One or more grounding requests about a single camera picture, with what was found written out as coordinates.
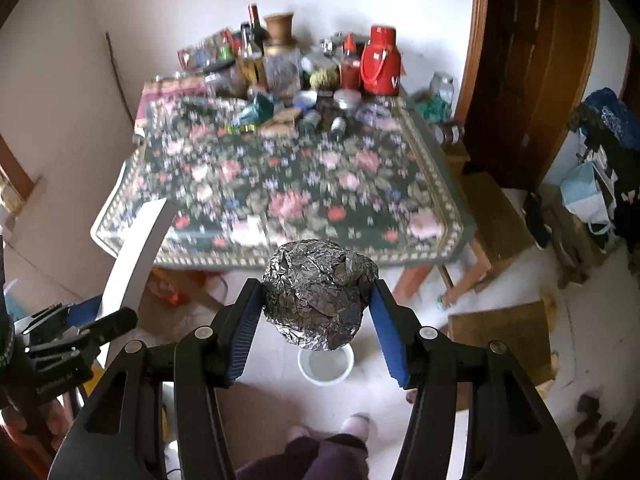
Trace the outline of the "person's left hand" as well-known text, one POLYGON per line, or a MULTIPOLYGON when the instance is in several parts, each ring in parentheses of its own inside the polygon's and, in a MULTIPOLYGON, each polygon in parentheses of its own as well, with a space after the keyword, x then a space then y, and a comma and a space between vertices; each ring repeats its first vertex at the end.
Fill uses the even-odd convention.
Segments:
POLYGON ((1 426, 17 447, 43 457, 55 456, 70 430, 71 422, 58 399, 32 406, 26 413, 12 404, 1 409, 1 426))

